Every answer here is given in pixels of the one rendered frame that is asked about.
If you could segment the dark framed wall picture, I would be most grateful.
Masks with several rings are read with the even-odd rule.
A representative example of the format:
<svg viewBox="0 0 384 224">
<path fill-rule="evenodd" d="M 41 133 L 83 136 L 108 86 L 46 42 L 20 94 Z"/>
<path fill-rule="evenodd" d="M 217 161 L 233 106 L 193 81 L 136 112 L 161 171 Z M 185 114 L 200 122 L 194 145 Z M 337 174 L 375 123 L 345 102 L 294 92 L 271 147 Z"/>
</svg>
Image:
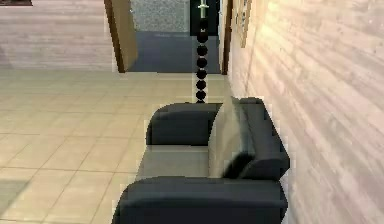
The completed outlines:
<svg viewBox="0 0 384 224">
<path fill-rule="evenodd" d="M 5 6 L 33 6 L 31 0 L 0 0 L 0 7 Z"/>
</svg>

